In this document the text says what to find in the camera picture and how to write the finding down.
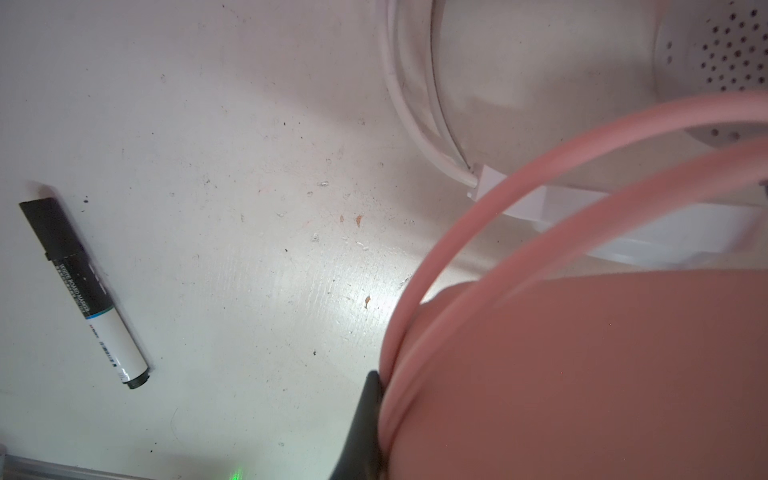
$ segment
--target white table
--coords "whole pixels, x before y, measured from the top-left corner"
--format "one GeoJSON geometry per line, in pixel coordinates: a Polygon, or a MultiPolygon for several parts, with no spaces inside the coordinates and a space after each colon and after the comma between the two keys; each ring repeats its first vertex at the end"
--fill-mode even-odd
{"type": "MultiPolygon", "coordinates": [[[[645,2],[571,3],[449,2],[445,109],[471,160],[511,171],[653,103],[645,2]]],[[[403,61],[418,105],[421,61],[403,61]]],[[[563,181],[612,188],[704,150],[670,135],[563,181]]],[[[1,3],[0,442],[157,480],[325,478],[405,282],[470,204],[389,104],[371,2],[1,3]],[[40,184],[151,364],[137,390],[17,206],[40,184]]],[[[438,287],[533,235],[499,219],[438,287]]]]}

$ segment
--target white cable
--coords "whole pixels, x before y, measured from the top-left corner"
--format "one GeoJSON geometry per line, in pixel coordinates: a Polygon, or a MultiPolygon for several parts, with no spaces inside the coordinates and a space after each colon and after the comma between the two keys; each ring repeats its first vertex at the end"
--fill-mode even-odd
{"type": "Polygon", "coordinates": [[[435,55],[436,52],[439,51],[440,22],[435,22],[435,18],[441,18],[442,15],[437,15],[437,1],[438,0],[432,0],[432,13],[429,16],[429,35],[427,36],[428,40],[424,65],[427,80],[427,96],[429,97],[429,110],[432,112],[432,118],[435,120],[435,126],[437,127],[440,137],[442,137],[448,144],[449,150],[452,152],[454,162],[462,168],[469,169],[469,162],[464,158],[464,154],[458,147],[458,143],[454,139],[451,129],[445,122],[445,115],[442,113],[442,105],[438,93],[437,62],[435,60],[435,55]]]}
{"type": "Polygon", "coordinates": [[[397,115],[405,126],[411,139],[416,143],[416,147],[432,162],[442,173],[448,175],[454,180],[462,182],[475,188],[478,183],[477,177],[469,173],[464,167],[459,167],[452,157],[443,151],[440,146],[433,144],[422,132],[413,113],[406,103],[406,98],[402,93],[400,81],[397,78],[397,68],[395,63],[395,20],[397,13],[397,0],[377,0],[376,2],[376,26],[379,36],[379,53],[382,58],[384,69],[384,81],[389,97],[395,105],[397,115]]]}

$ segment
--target blue stripe on marker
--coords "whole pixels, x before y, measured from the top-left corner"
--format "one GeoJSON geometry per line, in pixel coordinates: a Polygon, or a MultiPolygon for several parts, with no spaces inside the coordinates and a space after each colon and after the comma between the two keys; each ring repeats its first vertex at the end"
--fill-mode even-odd
{"type": "Polygon", "coordinates": [[[86,320],[90,320],[90,319],[92,319],[92,318],[96,318],[96,317],[97,317],[97,316],[99,316],[99,315],[104,315],[106,312],[108,312],[108,311],[112,310],[113,308],[114,308],[114,306],[111,306],[111,307],[109,307],[108,309],[104,310],[103,312],[99,312],[99,313],[96,313],[95,315],[91,315],[91,316],[86,316],[86,317],[85,317],[85,319],[86,319],[86,320]]]}

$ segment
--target pink cable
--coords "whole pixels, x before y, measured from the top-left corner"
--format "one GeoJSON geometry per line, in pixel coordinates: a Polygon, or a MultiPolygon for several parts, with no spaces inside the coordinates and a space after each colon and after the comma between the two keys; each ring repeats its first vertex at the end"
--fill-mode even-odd
{"type": "Polygon", "coordinates": [[[573,167],[645,138],[713,123],[768,123],[768,93],[738,92],[685,98],[598,127],[514,172],[454,224],[413,274],[392,313],[379,358],[387,386],[402,338],[422,298],[445,266],[491,220],[514,202],[573,167]]]}
{"type": "Polygon", "coordinates": [[[703,155],[624,188],[518,249],[446,307],[400,360],[379,414],[383,451],[391,449],[430,360],[482,309],[654,218],[766,177],[768,137],[703,155]]]}

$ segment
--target scratched surface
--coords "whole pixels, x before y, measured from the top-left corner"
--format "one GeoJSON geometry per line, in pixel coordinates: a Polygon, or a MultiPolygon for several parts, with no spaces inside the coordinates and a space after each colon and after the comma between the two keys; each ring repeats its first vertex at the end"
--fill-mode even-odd
{"type": "MultiPolygon", "coordinates": [[[[515,35],[553,16],[517,3],[449,2],[442,58],[468,156],[506,171],[652,102],[647,18],[586,2],[601,22],[632,26],[606,45],[589,12],[554,2],[559,30],[520,56],[515,35]],[[594,49],[574,36],[612,66],[585,70],[576,59],[594,49]],[[547,103],[559,78],[566,93],[547,103]],[[522,92],[536,85],[531,101],[522,92]]],[[[422,40],[425,11],[409,13],[406,44],[422,40]]],[[[403,61],[418,77],[419,56],[403,61]]],[[[372,3],[3,2],[0,65],[0,442],[157,480],[327,475],[395,301],[469,207],[389,104],[372,3]],[[138,390],[118,382],[16,205],[38,183],[58,191],[153,368],[138,390]]],[[[407,90],[423,100],[423,87],[407,90]]],[[[629,167],[569,180],[615,187],[695,151],[670,137],[631,151],[629,167]]],[[[533,235],[497,220],[438,287],[477,278],[533,235]]],[[[568,273],[624,268],[583,259],[568,273]]]]}

